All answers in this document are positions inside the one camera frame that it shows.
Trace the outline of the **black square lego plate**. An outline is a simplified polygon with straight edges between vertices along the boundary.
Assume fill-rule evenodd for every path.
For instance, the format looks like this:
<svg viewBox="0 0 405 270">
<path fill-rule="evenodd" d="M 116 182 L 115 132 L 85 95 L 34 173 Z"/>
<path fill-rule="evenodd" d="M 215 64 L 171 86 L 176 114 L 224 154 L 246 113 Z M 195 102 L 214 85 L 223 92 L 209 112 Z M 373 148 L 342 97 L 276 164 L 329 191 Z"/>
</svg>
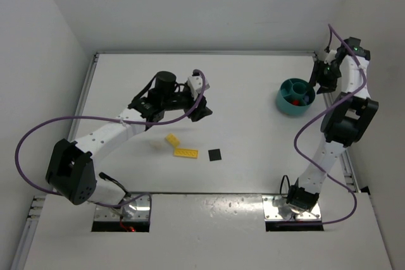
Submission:
<svg viewBox="0 0 405 270">
<path fill-rule="evenodd" d="M 211 149 L 208 151 L 208 156 L 210 161 L 220 161 L 221 160 L 221 150 Z"/>
</svg>

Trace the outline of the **white lego piece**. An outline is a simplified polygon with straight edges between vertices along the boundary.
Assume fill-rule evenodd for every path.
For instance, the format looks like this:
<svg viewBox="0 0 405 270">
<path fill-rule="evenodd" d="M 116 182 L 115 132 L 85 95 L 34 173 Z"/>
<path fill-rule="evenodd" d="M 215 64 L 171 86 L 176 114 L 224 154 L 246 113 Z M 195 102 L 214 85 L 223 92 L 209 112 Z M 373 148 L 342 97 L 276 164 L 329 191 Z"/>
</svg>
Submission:
<svg viewBox="0 0 405 270">
<path fill-rule="evenodd" d="M 159 140 L 151 140 L 149 142 L 149 145 L 155 150 L 161 150 L 162 146 L 163 146 L 161 141 L 159 141 Z"/>
</svg>

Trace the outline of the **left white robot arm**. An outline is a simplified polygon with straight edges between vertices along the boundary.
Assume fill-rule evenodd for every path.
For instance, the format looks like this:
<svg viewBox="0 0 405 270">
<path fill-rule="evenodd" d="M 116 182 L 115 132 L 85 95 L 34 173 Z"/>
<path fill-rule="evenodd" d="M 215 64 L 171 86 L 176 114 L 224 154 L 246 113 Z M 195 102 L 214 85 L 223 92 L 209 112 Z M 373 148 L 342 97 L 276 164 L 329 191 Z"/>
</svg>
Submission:
<svg viewBox="0 0 405 270">
<path fill-rule="evenodd" d="M 185 83 L 178 83 L 169 71 L 159 71 L 115 118 L 73 141 L 62 139 L 54 146 L 46 181 L 72 204 L 92 202 L 120 207 L 130 193 L 99 169 L 102 160 L 132 137 L 152 126 L 165 125 L 168 111 L 184 112 L 196 122 L 211 115 L 204 92 L 209 83 L 194 70 Z"/>
</svg>

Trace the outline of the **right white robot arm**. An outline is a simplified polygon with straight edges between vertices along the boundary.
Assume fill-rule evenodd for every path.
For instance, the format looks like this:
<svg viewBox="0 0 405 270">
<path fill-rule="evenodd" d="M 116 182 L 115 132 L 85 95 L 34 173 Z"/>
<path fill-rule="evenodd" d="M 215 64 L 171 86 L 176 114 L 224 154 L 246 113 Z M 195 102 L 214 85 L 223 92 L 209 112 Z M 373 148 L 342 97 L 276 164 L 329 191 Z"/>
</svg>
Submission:
<svg viewBox="0 0 405 270">
<path fill-rule="evenodd" d="M 326 52 L 324 61 L 315 61 L 309 79 L 311 86 L 320 86 L 317 93 L 335 91 L 342 73 L 347 75 L 342 79 L 342 91 L 323 115 L 318 150 L 304 173 L 289 187 L 286 204 L 294 213 L 312 210 L 337 158 L 361 139 L 379 107 L 366 87 L 371 54 L 361 47 L 360 39 L 349 37 L 336 50 Z"/>
</svg>

